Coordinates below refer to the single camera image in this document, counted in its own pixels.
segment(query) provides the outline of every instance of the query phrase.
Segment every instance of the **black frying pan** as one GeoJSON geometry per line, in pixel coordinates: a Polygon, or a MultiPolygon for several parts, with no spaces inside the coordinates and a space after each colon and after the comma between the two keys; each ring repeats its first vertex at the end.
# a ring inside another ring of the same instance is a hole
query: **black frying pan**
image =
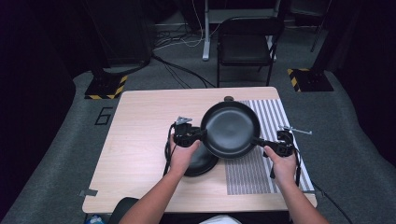
{"type": "Polygon", "coordinates": [[[204,115],[201,130],[207,130],[204,145],[215,156],[237,159],[247,155],[260,137],[260,122],[254,111],[239,102],[212,106],[204,115]]]}

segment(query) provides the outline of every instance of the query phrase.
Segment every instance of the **wooden table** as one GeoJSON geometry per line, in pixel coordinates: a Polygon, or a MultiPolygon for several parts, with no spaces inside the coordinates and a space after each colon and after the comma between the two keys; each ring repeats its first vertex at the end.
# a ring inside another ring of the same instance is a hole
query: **wooden table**
{"type": "MultiPolygon", "coordinates": [[[[163,175],[164,146],[177,117],[200,126],[205,112],[225,96],[235,101],[279,99],[272,87],[126,91],[120,98],[82,209],[112,213],[124,197],[141,198],[163,175]]],[[[317,206],[315,194],[305,196],[317,206]]],[[[287,210],[281,194],[227,195],[224,160],[208,173],[183,177],[165,212],[247,212],[287,210]]]]}

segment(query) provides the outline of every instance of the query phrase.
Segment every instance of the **person's left hand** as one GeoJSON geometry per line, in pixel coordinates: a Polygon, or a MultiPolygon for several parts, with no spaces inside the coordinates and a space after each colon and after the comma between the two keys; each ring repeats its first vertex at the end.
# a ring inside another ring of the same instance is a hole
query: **person's left hand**
{"type": "Polygon", "coordinates": [[[184,175],[187,168],[189,168],[192,154],[200,146],[201,141],[196,140],[190,147],[180,147],[174,142],[174,135],[171,134],[170,137],[170,147],[169,150],[174,150],[171,158],[170,170],[169,172],[175,172],[178,175],[184,175]]]}

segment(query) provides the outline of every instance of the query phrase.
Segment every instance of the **black and white striped mat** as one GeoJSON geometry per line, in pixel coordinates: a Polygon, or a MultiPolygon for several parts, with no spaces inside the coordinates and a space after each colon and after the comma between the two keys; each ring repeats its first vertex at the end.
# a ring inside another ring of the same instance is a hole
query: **black and white striped mat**
{"type": "MultiPolygon", "coordinates": [[[[240,103],[248,105],[256,113],[261,125],[261,138],[265,140],[277,141],[278,125],[290,126],[279,99],[249,100],[240,103]]],[[[262,156],[262,151],[262,147],[255,147],[241,159],[225,160],[228,195],[280,193],[275,181],[270,177],[272,162],[262,156]]],[[[303,161],[301,168],[300,189],[304,192],[313,191],[314,187],[303,161]]]]}

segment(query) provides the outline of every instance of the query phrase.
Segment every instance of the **forearm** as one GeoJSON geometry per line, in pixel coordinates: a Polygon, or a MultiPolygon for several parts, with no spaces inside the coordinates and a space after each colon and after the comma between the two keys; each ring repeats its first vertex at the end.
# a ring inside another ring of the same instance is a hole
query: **forearm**
{"type": "Polygon", "coordinates": [[[295,184],[284,185],[280,190],[294,223],[329,223],[295,184]]]}
{"type": "Polygon", "coordinates": [[[182,175],[169,172],[122,218],[120,223],[159,223],[182,175]]]}

